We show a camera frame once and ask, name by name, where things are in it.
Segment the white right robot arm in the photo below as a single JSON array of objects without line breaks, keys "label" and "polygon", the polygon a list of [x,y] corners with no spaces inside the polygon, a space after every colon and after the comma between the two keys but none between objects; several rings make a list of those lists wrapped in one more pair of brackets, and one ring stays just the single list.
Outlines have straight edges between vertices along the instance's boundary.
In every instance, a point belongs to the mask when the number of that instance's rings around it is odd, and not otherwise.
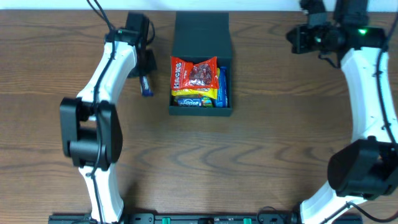
[{"label": "white right robot arm", "polygon": [[289,223],[332,223],[350,208],[397,188],[397,116],[388,78],[390,35],[382,28],[299,25],[287,40],[295,54],[338,55],[353,119],[349,145],[328,163],[327,181],[291,213]]}]

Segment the red Hacks candy bag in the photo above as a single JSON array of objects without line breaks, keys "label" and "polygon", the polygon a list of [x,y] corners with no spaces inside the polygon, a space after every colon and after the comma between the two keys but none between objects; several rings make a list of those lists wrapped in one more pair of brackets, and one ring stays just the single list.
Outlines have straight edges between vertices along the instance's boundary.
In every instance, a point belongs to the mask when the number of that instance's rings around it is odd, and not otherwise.
[{"label": "red Hacks candy bag", "polygon": [[194,64],[171,57],[171,90],[219,88],[217,57]]}]

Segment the yellow Hacks candy bag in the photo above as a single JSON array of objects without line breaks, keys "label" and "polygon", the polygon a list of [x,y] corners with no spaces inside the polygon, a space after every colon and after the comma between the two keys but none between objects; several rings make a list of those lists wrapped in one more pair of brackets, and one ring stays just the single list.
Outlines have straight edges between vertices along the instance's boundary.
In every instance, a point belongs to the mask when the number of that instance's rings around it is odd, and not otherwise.
[{"label": "yellow Hacks candy bag", "polygon": [[[190,74],[191,79],[199,79],[199,82],[211,80],[211,71],[209,69],[194,68]],[[201,95],[212,99],[217,99],[217,88],[198,88],[198,89],[182,89],[172,90],[172,96]]]}]

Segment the blue cookie pack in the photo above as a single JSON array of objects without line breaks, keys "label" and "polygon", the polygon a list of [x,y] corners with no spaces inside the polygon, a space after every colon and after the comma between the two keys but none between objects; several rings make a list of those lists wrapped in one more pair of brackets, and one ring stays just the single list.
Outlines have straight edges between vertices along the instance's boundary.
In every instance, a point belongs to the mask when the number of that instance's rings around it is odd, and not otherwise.
[{"label": "blue cookie pack", "polygon": [[226,67],[220,67],[220,74],[218,77],[219,88],[217,91],[217,99],[215,106],[217,108],[226,108],[228,106],[228,90],[226,82]]}]

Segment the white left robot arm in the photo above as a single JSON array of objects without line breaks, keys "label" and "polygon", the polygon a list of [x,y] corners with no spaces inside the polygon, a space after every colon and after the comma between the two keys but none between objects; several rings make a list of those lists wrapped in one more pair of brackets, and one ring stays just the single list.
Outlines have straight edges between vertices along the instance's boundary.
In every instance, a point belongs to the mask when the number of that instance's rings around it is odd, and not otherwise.
[{"label": "white left robot arm", "polygon": [[118,190],[116,163],[123,134],[116,104],[129,77],[138,77],[142,96],[152,96],[147,73],[155,68],[146,31],[111,30],[90,81],[75,98],[60,104],[65,156],[85,180],[92,211],[87,223],[119,223],[124,202]]}]

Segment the purple Dairy Milk bar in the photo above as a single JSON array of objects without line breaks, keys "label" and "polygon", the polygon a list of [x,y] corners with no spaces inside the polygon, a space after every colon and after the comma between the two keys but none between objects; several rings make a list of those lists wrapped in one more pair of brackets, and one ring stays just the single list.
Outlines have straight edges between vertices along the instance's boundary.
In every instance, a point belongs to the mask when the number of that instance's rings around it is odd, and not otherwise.
[{"label": "purple Dairy Milk bar", "polygon": [[150,86],[150,81],[147,76],[139,77],[140,87],[141,87],[141,95],[144,97],[150,97],[154,95],[152,88]]}]

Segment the dark green box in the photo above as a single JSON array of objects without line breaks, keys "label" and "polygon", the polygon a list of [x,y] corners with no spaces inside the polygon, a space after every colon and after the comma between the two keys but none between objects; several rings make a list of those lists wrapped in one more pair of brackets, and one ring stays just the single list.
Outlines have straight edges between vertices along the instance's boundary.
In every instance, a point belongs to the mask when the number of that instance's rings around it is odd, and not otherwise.
[{"label": "dark green box", "polygon": [[176,116],[231,116],[233,112],[233,46],[228,12],[178,11],[175,19],[172,55],[199,63],[217,57],[226,68],[228,105],[225,108],[175,106],[169,97],[169,114]]}]

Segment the blue Eclipse mints box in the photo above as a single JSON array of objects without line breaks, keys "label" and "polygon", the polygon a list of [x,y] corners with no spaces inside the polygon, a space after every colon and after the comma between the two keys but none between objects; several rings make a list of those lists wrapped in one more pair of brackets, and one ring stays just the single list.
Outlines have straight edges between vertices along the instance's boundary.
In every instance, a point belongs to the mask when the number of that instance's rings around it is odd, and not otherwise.
[{"label": "blue Eclipse mints box", "polygon": [[201,102],[201,98],[178,98],[177,105],[178,106],[201,107],[202,102]]}]

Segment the colourful gummy candy bag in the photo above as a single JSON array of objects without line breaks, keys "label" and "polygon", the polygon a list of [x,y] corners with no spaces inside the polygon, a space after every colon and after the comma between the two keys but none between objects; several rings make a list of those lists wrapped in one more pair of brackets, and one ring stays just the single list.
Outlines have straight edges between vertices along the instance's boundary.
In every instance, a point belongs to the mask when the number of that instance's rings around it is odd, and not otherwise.
[{"label": "colourful gummy candy bag", "polygon": [[201,102],[202,102],[202,106],[201,107],[205,107],[205,108],[212,108],[213,107],[213,102],[211,100],[211,98],[207,97],[207,96],[200,96],[200,95],[193,95],[193,96],[175,96],[174,97],[174,104],[176,106],[177,105],[177,99],[178,98],[201,98]]}]

